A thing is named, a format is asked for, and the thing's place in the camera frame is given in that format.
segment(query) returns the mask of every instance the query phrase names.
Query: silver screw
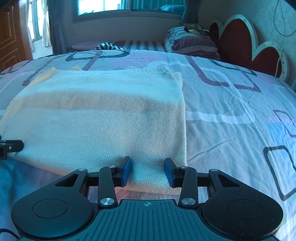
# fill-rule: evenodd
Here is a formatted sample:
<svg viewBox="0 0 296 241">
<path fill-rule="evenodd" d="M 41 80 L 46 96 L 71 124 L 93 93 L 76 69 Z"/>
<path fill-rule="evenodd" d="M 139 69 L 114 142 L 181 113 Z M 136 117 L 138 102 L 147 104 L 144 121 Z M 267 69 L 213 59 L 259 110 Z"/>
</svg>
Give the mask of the silver screw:
<svg viewBox="0 0 296 241">
<path fill-rule="evenodd" d="M 106 205 L 106 206 L 110 206 L 114 202 L 115 202 L 114 199 L 109 198 L 109 197 L 102 198 L 101 201 L 100 201 L 101 204 Z"/>
<path fill-rule="evenodd" d="M 181 203 L 183 203 L 184 205 L 193 205 L 195 203 L 195 200 L 193 198 L 183 198 L 181 200 Z"/>
</svg>

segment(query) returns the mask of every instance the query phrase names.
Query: window sill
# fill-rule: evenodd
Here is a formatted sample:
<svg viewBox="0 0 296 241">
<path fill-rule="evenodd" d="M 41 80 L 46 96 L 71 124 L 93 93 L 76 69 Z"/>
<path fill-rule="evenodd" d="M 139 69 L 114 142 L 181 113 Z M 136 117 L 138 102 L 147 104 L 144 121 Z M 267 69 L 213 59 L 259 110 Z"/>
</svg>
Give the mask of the window sill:
<svg viewBox="0 0 296 241">
<path fill-rule="evenodd" d="M 154 11 L 130 11 L 129 9 L 122 10 L 113 10 L 113 11 L 105 11 L 105 12 L 94 12 L 85 15 L 77 16 L 74 12 L 72 15 L 72 23 L 80 23 L 85 21 L 91 21 L 96 19 L 103 18 L 116 18 L 116 17 L 156 17 L 156 18 L 169 18 L 169 19 L 177 19 L 180 20 L 182 15 L 166 13 L 166 12 L 154 12 Z"/>
</svg>

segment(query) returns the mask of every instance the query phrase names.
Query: wallpaper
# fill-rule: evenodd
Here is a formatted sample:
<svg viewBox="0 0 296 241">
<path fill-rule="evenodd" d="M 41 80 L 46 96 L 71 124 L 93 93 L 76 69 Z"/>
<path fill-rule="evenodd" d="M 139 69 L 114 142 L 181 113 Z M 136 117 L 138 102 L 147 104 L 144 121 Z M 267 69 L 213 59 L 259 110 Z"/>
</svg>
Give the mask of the wallpaper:
<svg viewBox="0 0 296 241">
<path fill-rule="evenodd" d="M 286 35 L 296 29 L 296 11 L 284 0 L 281 0 L 283 15 L 286 22 Z M 283 36 L 275 29 L 273 19 L 277 0 L 203 0 L 200 6 L 200 24 L 209 27 L 212 19 L 222 23 L 235 14 L 244 15 L 255 27 L 259 44 L 273 40 L 282 45 Z M 276 9 L 275 24 L 278 30 L 284 33 L 284 21 L 281 14 L 281 5 Z M 296 33 L 284 40 L 284 52 L 288 56 L 290 75 L 287 81 L 292 84 L 296 77 Z"/>
</svg>

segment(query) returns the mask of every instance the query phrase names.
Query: stack of pillows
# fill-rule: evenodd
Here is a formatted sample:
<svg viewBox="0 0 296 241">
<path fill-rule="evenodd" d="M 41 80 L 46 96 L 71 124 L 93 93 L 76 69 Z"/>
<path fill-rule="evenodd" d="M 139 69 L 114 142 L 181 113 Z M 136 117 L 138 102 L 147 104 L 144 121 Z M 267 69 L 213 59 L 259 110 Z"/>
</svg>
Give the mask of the stack of pillows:
<svg viewBox="0 0 296 241">
<path fill-rule="evenodd" d="M 198 24 L 171 28 L 165 37 L 165 47 L 169 53 L 220 60 L 217 46 L 210 38 L 209 31 Z"/>
</svg>

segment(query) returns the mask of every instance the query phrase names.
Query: red headboard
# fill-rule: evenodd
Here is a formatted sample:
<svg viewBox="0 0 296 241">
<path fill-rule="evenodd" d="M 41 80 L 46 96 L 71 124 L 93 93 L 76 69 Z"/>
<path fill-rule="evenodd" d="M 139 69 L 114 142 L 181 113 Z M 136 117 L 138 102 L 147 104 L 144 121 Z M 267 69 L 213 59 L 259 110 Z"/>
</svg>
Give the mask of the red headboard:
<svg viewBox="0 0 296 241">
<path fill-rule="evenodd" d="M 243 15 L 232 16 L 225 25 L 218 20 L 213 21 L 210 37 L 217 45 L 223 61 L 275 75 L 281 46 L 273 41 L 266 41 L 258 46 L 256 31 Z M 276 76 L 283 81 L 289 76 L 289 64 L 284 52 Z"/>
</svg>

